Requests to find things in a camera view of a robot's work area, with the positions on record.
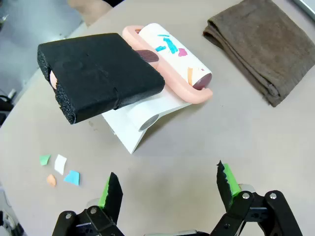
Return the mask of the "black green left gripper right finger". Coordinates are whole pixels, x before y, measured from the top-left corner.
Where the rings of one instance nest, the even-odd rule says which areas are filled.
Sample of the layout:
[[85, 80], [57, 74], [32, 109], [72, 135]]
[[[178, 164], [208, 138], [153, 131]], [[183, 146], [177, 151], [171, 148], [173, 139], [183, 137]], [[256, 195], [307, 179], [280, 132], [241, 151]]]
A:
[[248, 222], [255, 222], [266, 236], [301, 236], [302, 232], [282, 192], [264, 196], [237, 183], [228, 164], [217, 164], [217, 186], [226, 213], [212, 236], [239, 236]]

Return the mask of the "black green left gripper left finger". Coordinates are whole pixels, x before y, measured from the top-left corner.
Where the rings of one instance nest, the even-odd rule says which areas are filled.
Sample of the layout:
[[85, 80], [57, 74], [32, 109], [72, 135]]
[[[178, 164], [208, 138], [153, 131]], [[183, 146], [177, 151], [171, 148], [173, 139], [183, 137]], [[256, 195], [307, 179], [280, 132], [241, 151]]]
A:
[[60, 213], [54, 236], [122, 236], [117, 226], [123, 192], [119, 179], [113, 172], [105, 185], [99, 203], [84, 209], [80, 214], [73, 211]]

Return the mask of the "person's right hand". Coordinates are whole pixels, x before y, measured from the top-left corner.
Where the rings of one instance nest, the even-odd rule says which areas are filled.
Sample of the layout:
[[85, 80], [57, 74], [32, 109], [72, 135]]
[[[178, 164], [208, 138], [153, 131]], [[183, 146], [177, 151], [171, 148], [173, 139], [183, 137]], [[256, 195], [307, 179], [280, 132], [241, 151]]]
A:
[[88, 27], [113, 8], [103, 0], [67, 0], [67, 3], [79, 12]]

